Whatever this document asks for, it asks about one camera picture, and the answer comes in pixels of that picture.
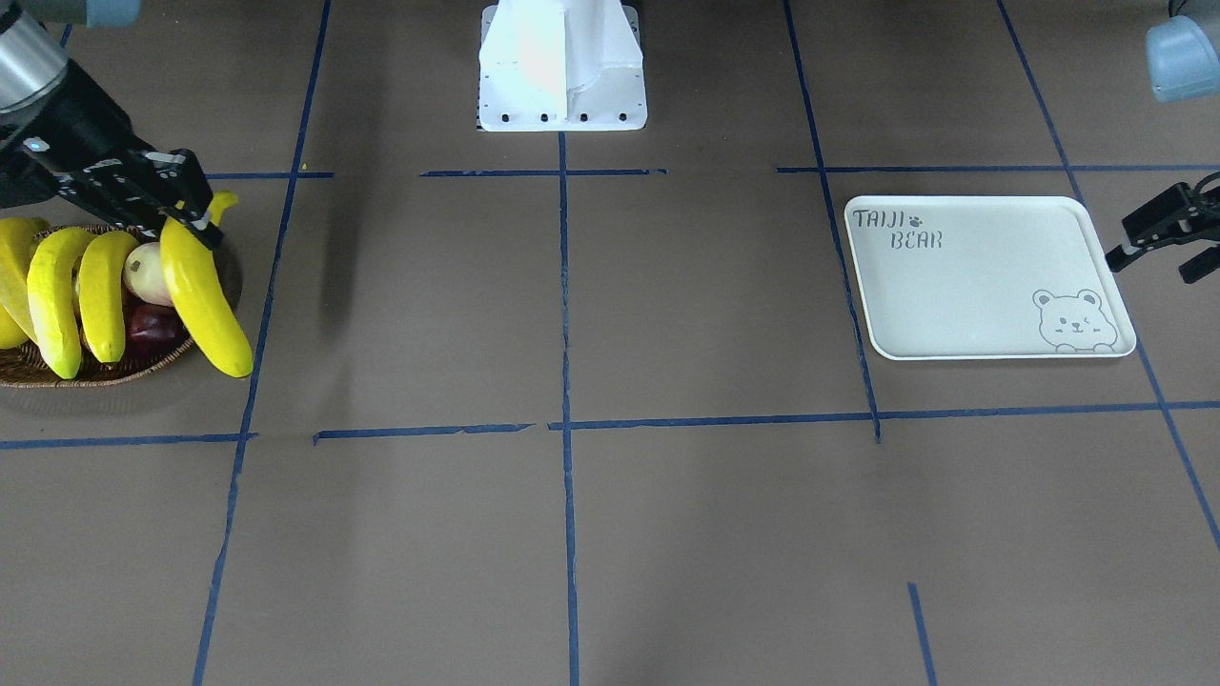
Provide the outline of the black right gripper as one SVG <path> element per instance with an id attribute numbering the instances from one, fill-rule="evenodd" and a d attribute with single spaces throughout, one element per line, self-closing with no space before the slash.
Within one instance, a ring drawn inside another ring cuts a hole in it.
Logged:
<path id="1" fill-rule="evenodd" d="M 131 117 L 85 74 L 65 70 L 57 84 L 2 112 L 2 208 L 27 208 L 63 190 L 87 212 L 159 212 L 174 208 L 209 251 L 223 240 L 214 190 L 194 151 L 155 148 Z"/>

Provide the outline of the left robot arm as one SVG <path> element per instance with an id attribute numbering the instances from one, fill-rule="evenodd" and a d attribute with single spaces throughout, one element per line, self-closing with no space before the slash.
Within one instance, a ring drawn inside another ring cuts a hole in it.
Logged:
<path id="1" fill-rule="evenodd" d="M 1150 92 L 1161 103 L 1180 103 L 1219 92 L 1219 2 L 1168 1 L 1168 21 L 1146 35 Z M 1122 218 L 1125 240 L 1107 251 L 1111 272 L 1128 269 L 1148 251 L 1166 247 L 1209 245 L 1179 266 L 1183 283 L 1194 284 L 1219 266 L 1219 173 L 1194 184 L 1179 182 Z"/>

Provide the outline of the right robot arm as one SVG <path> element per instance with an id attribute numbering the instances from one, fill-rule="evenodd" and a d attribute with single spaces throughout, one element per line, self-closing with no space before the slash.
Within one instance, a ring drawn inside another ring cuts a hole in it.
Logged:
<path id="1" fill-rule="evenodd" d="M 5 1 L 1 10 L 2 208 L 62 198 L 149 238 L 174 220 L 211 251 L 218 248 L 214 190 L 195 153 L 144 142 L 48 31 L 48 23 L 126 27 L 140 2 Z"/>

